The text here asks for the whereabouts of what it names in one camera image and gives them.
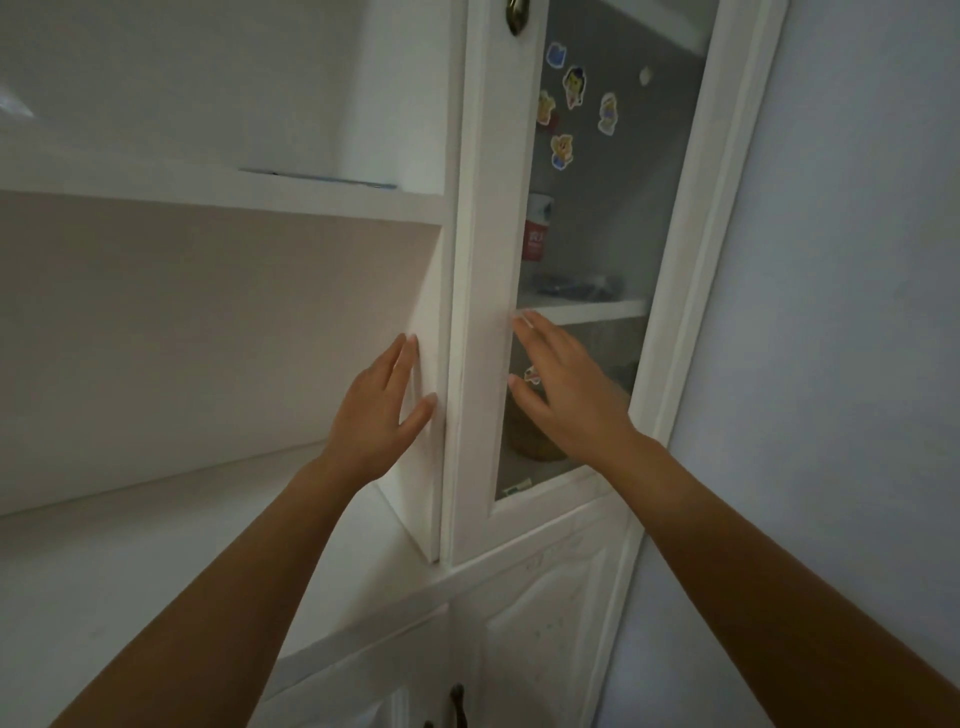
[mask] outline hand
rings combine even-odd
[[[400,421],[400,406],[417,356],[417,337],[400,334],[369,369],[357,375],[344,396],[321,459],[354,490],[383,477],[433,416],[435,394],[420,400]]]
[[[547,398],[510,375],[520,409],[568,457],[601,472],[615,464],[637,437],[627,415],[630,397],[607,379],[579,341],[536,311],[516,316],[514,333],[537,367]]]

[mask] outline door frame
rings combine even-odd
[[[500,2],[468,0],[441,529],[451,564],[610,491],[580,468],[494,500],[547,9],[532,3],[514,38]],[[630,406],[637,428],[664,443],[785,11],[786,0],[720,0]],[[516,129],[525,133],[508,133]]]

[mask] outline glass pane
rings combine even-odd
[[[564,326],[625,396],[715,13],[715,0],[550,3],[517,307]],[[510,371],[529,367],[515,339]],[[576,467],[508,393],[496,497]]]

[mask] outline red container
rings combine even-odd
[[[541,260],[543,243],[550,227],[553,198],[531,192],[527,196],[527,221],[523,226],[523,260]]]

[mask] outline finger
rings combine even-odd
[[[426,424],[430,422],[430,418],[433,417],[433,412],[436,408],[437,395],[427,395],[417,402],[414,411],[407,416],[406,420],[400,423],[399,430],[397,431],[397,439],[403,447],[403,452],[413,445],[414,440],[417,439],[417,435],[419,435],[423,428],[426,427]]]
[[[396,358],[394,370],[391,372],[390,381],[387,383],[387,392],[396,397],[397,401],[402,400],[403,394],[407,391],[410,372],[414,368],[414,364],[417,363],[419,352],[417,336],[408,336],[400,351],[400,356]]]
[[[523,316],[550,345],[558,359],[563,360],[564,356],[572,351],[570,339],[573,337],[562,328],[532,309],[525,310]]]
[[[540,376],[544,374],[549,376],[549,373],[555,370],[559,363],[557,355],[550,348],[550,345],[546,343],[540,332],[530,326],[522,316],[514,317],[513,326],[516,338],[520,340],[520,344],[526,350],[530,361],[537,367]]]
[[[390,381],[390,374],[394,370],[394,365],[396,364],[397,358],[400,356],[400,352],[403,351],[403,345],[406,343],[407,337],[404,334],[400,334],[394,343],[391,344],[385,352],[380,354],[370,365],[370,373],[372,374],[377,385],[382,387],[387,386],[387,382]]]
[[[507,386],[510,387],[517,406],[534,421],[534,425],[546,432],[553,414],[550,412],[550,405],[538,397],[537,393],[517,375],[507,377]]]

